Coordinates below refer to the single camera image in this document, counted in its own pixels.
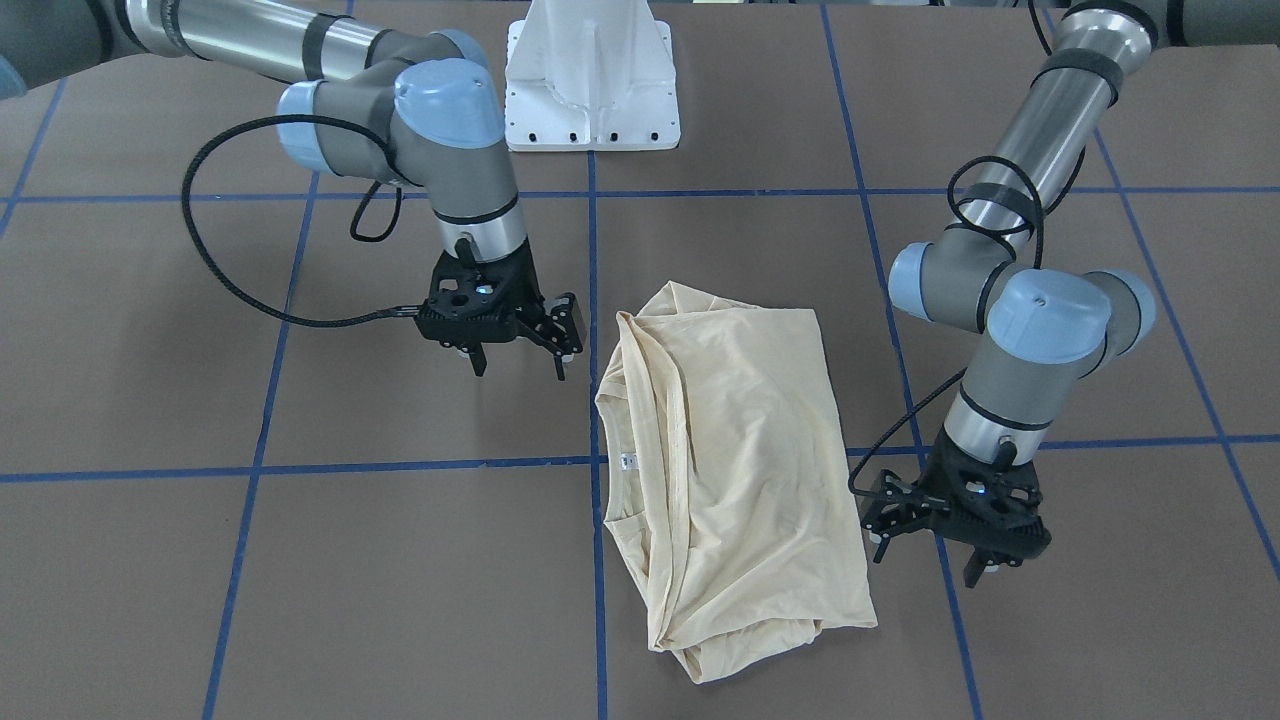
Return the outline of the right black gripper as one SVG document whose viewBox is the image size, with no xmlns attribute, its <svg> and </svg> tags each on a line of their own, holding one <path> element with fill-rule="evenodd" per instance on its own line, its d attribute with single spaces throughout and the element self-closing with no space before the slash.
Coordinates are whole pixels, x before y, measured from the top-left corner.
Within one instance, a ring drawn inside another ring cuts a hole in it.
<svg viewBox="0 0 1280 720">
<path fill-rule="evenodd" d="M 557 380 L 582 352 L 581 314 L 572 292 L 545 301 L 527 245 L 500 260 L 467 264 L 444 252 L 431 274 L 430 293 L 415 316 L 420 334 L 468 348 L 475 377 L 484 377 L 484 343 L 530 340 L 553 356 Z"/>
</svg>

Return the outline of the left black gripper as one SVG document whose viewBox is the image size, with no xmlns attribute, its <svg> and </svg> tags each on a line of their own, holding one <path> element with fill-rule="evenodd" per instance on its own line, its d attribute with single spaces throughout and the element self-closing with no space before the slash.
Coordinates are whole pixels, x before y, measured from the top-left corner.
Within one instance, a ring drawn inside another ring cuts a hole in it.
<svg viewBox="0 0 1280 720">
<path fill-rule="evenodd" d="M 1014 462 L 1018 447 L 1005 436 L 997 441 L 995 460 L 978 460 L 941 430 L 934 439 L 916 486 L 893 471 L 881 471 L 868 491 L 860 492 L 860 524 L 876 547 L 879 564 L 893 537 L 929 529 L 974 550 L 963 580 L 978 585 L 997 564 L 1038 557 L 1051 543 L 1038 507 L 1043 498 L 1033 462 Z M 936 507 L 936 498 L 947 502 Z"/>
</svg>

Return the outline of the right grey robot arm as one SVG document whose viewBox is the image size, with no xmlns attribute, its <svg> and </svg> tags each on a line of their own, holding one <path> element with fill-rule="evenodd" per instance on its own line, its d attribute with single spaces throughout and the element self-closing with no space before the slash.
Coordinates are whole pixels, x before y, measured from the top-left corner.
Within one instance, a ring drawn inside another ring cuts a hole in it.
<svg viewBox="0 0 1280 720">
<path fill-rule="evenodd" d="M 572 293 L 545 299 L 538 283 L 506 119 L 486 54 L 468 35 L 408 35 L 278 1 L 5 1 L 3 97 L 19 97 L 116 59 L 189 56 L 283 83 L 270 117 L 209 140 L 189 161 L 179 201 L 192 245 L 239 301 L 280 322 L 307 319 L 271 307 L 216 264 L 191 208 L 195 177 L 214 150 L 274 128 L 300 167 L 366 179 L 365 211 L 383 188 L 403 202 L 424 190 L 442 233 L 426 299 L 333 319 L 343 328 L 408 318 L 419 333 L 486 370 L 485 348 L 527 340 L 556 374 L 582 351 Z"/>
</svg>

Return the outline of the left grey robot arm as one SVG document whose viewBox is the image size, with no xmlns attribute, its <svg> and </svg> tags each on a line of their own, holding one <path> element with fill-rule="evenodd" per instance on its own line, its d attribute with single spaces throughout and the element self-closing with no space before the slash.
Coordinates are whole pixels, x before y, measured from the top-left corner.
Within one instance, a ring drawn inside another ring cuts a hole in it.
<svg viewBox="0 0 1280 720">
<path fill-rule="evenodd" d="M 1274 45 L 1275 1 L 1074 1 L 992 154 L 947 187 L 941 237 L 893 260 L 887 291 L 914 318 L 979 336 L 922 474 L 883 470 L 859 497 L 879 562 L 892 539 L 927 530 L 972 548 L 966 587 L 1038 557 L 1051 534 L 1034 459 L 1078 380 L 1128 355 L 1153 328 L 1146 282 L 1116 270 L 1043 265 L 1044 225 L 1076 178 L 1088 136 L 1123 86 L 1165 47 Z"/>
</svg>

